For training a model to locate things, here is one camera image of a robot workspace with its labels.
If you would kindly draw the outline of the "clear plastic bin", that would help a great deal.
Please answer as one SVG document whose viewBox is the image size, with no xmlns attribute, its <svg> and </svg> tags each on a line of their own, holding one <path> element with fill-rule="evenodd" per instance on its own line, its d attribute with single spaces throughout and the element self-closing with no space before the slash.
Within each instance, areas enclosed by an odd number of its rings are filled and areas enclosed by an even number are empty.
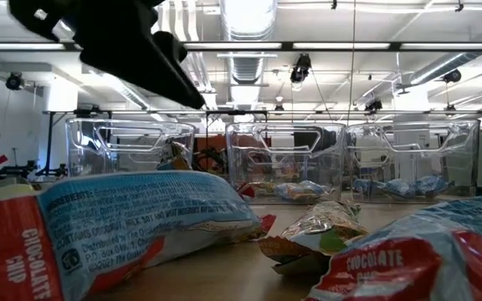
<svg viewBox="0 0 482 301">
<path fill-rule="evenodd" d="M 186 123 L 74 118 L 65 122 L 70 176 L 154 171 L 172 141 L 192 153 L 196 127 Z"/>
<path fill-rule="evenodd" d="M 313 181 L 335 191 L 311 202 L 279 196 L 248 199 L 251 204 L 316 204 L 341 199 L 346 127 L 338 123 L 235 123 L 226 127 L 228 179 L 279 184 Z"/>
<path fill-rule="evenodd" d="M 437 203 L 476 194 L 479 160 L 478 120 L 433 120 L 353 125 L 346 129 L 351 197 L 364 203 Z M 355 179 L 409 184 L 438 176 L 454 185 L 434 198 L 402 198 L 384 192 L 365 195 Z"/>
</svg>

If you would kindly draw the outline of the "blue chocolate chip granola bar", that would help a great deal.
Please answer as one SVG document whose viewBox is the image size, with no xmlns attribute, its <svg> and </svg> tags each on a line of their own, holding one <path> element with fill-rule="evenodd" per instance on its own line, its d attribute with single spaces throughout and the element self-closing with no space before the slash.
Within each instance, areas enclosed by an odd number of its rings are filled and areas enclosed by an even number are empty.
<svg viewBox="0 0 482 301">
<path fill-rule="evenodd" d="M 482 301 L 482 196 L 420 209 L 354 242 L 305 301 Z"/>
<path fill-rule="evenodd" d="M 415 185 L 401 179 L 393 179 L 388 182 L 355 179 L 352 182 L 352 188 L 365 195 L 373 195 L 376 192 L 384 192 L 402 198 L 410 198 L 416 195 Z"/>
<path fill-rule="evenodd" d="M 0 301 L 82 301 L 145 268 L 262 238 L 274 220 L 199 171 L 0 186 Z"/>
<path fill-rule="evenodd" d="M 438 176 L 423 176 L 414 182 L 414 194 L 426 198 L 434 198 L 454 185 Z"/>
</svg>

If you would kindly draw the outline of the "silver ceiling pipe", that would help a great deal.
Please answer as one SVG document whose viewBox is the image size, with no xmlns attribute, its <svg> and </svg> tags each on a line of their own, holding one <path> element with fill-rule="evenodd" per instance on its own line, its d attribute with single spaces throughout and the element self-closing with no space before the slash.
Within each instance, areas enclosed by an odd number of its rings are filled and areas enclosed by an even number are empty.
<svg viewBox="0 0 482 301">
<path fill-rule="evenodd" d="M 474 42 L 482 42 L 482 33 L 475 36 Z M 449 53 L 434 60 L 431 64 L 411 74 L 403 83 L 396 84 L 397 89 L 406 89 L 440 78 L 447 73 L 461 67 L 478 57 L 482 52 Z"/>
</svg>

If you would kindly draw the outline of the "silver air duct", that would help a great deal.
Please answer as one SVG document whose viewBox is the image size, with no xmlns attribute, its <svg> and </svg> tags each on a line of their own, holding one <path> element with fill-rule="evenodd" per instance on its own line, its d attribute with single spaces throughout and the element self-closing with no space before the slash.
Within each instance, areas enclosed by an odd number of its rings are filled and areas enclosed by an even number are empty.
<svg viewBox="0 0 482 301">
<path fill-rule="evenodd" d="M 278 0 L 219 0 L 223 38 L 234 42 L 268 41 L 273 36 Z M 255 84 L 263 58 L 231 58 L 229 73 L 238 84 Z"/>
</svg>

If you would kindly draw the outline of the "blue brown granola bar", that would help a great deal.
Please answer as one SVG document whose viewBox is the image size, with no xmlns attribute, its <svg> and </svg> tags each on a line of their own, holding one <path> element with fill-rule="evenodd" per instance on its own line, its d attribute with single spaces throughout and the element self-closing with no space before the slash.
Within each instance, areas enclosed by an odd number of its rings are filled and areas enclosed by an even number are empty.
<svg viewBox="0 0 482 301">
<path fill-rule="evenodd" d="M 335 191 L 333 186 L 319 185 L 313 181 L 282 183 L 274 187 L 274 193 L 287 201 L 311 202 Z"/>
</svg>

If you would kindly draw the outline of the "red brown granola bar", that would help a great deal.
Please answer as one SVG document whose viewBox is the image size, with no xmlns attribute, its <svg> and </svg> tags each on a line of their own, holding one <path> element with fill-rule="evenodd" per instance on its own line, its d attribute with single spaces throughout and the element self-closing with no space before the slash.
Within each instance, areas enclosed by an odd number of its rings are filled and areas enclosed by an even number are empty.
<svg viewBox="0 0 482 301">
<path fill-rule="evenodd" d="M 244 182 L 242 183 L 238 188 L 237 188 L 237 193 L 242 197 L 242 198 L 248 198 L 252 199 L 255 196 L 255 192 L 253 187 L 251 187 L 250 184 Z"/>
</svg>

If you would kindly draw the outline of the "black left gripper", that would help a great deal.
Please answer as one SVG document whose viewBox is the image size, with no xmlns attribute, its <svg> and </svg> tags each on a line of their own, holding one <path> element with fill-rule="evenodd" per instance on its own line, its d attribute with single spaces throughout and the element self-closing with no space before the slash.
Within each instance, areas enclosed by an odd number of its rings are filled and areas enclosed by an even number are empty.
<svg viewBox="0 0 482 301">
<path fill-rule="evenodd" d="M 126 82 L 200 109 L 205 100 L 180 66 L 187 50 L 171 33 L 150 29 L 155 7 L 164 0 L 76 0 L 67 13 L 73 40 L 82 48 L 81 62 Z"/>
</svg>

